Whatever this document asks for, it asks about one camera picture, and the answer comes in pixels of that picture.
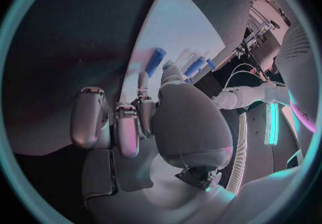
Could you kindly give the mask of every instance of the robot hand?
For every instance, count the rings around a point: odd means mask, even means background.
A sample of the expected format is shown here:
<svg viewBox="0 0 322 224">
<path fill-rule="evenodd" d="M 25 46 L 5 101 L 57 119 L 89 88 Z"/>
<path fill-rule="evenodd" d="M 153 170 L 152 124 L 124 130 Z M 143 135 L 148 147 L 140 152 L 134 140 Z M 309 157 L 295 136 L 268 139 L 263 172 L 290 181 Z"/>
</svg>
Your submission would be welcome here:
<svg viewBox="0 0 322 224">
<path fill-rule="evenodd" d="M 289 104 L 289 95 L 285 87 L 277 87 L 274 82 L 265 82 L 258 87 L 238 86 L 223 89 L 212 98 L 218 109 L 237 109 L 247 107 L 256 101 L 265 103 L 279 102 Z"/>
</svg>

